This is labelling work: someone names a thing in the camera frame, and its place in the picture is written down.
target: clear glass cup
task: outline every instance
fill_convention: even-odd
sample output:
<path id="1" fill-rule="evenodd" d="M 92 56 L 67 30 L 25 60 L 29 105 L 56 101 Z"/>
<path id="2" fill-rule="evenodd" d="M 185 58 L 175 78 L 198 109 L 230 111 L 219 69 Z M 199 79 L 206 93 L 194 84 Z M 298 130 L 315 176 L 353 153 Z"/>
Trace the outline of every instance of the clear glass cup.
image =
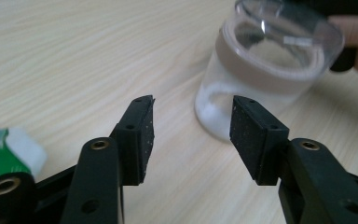
<path id="1" fill-rule="evenodd" d="M 275 116 L 308 90 L 342 51 L 344 37 L 309 8 L 279 0 L 237 1 L 197 93 L 206 130 L 229 141 L 233 95 Z"/>

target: clear plastic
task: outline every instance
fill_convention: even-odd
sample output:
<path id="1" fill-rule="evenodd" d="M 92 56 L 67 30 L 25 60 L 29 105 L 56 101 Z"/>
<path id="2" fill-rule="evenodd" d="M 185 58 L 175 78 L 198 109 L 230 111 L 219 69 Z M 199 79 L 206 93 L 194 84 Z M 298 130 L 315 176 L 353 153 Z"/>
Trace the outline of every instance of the clear plastic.
<path id="1" fill-rule="evenodd" d="M 343 43 L 341 32 L 308 8 L 238 1 L 196 97 L 200 123 L 228 141 L 233 95 L 255 99 L 278 115 L 334 62 Z"/>

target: cup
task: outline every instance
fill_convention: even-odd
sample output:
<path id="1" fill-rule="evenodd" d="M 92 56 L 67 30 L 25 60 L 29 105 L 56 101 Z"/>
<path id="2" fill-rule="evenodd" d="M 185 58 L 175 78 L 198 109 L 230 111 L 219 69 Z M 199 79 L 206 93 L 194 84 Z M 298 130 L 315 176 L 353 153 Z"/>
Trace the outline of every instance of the cup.
<path id="1" fill-rule="evenodd" d="M 224 22 L 196 96 L 203 127 L 229 141 L 234 95 L 275 116 L 307 91 L 342 51 L 344 37 L 307 7 L 240 0 Z"/>

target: screw hole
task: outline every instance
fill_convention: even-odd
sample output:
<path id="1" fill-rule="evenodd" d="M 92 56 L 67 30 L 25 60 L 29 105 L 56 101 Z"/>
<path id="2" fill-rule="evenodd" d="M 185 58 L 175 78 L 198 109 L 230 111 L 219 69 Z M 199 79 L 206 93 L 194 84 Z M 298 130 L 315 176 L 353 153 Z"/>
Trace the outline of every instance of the screw hole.
<path id="1" fill-rule="evenodd" d="M 10 193 L 20 185 L 20 179 L 11 177 L 0 181 L 0 195 Z"/>
<path id="2" fill-rule="evenodd" d="M 94 143 L 91 145 L 91 149 L 99 150 L 99 149 L 104 149 L 104 148 L 106 148 L 107 146 L 109 146 L 109 143 L 108 143 L 108 142 L 106 142 L 106 141 L 97 141 L 97 142 L 94 142 Z"/>
<path id="3" fill-rule="evenodd" d="M 85 214 L 91 214 L 95 212 L 99 206 L 100 202 L 98 202 L 98 200 L 91 199 L 83 203 L 83 205 L 81 206 L 81 211 Z"/>
<path id="4" fill-rule="evenodd" d="M 339 204 L 347 209 L 348 211 L 358 214 L 358 204 L 354 203 L 351 199 L 344 199 L 339 202 Z"/>
<path id="5" fill-rule="evenodd" d="M 312 142 L 302 142 L 301 146 L 307 150 L 319 150 L 319 146 Z"/>

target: tabletop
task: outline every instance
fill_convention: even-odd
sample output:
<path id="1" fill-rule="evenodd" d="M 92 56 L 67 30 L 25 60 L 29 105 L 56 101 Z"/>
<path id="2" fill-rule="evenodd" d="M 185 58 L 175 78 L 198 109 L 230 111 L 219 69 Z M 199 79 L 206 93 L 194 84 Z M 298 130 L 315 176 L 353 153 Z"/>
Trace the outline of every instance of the tabletop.
<path id="1" fill-rule="evenodd" d="M 37 181 L 76 164 L 130 101 L 153 94 L 145 182 L 125 187 L 126 223 L 284 223 L 278 187 L 258 187 L 194 100 L 232 1 L 0 0 L 0 128 L 47 152 Z M 358 175 L 358 74 L 326 72 L 278 117 Z"/>

